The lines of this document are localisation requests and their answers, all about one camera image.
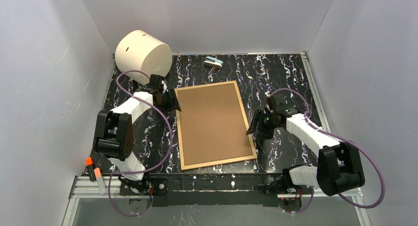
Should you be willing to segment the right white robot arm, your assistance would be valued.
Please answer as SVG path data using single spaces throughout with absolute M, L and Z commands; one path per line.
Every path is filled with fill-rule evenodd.
M 256 140 L 269 140 L 277 128 L 295 135 L 307 145 L 317 157 L 317 166 L 285 168 L 281 177 L 269 183 L 264 192 L 307 186 L 333 196 L 365 184 L 359 150 L 321 133 L 317 125 L 310 124 L 309 119 L 286 103 L 282 95 L 267 98 L 265 106 L 255 111 L 246 134 Z

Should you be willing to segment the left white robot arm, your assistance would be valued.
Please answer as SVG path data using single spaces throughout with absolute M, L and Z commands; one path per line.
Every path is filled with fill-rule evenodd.
M 167 126 L 167 115 L 181 110 L 174 89 L 167 88 L 161 75 L 150 75 L 148 84 L 140 86 L 127 101 L 109 111 L 101 110 L 97 116 L 93 150 L 109 159 L 130 181 L 141 181 L 148 171 L 133 153 L 133 124 L 149 109 Z

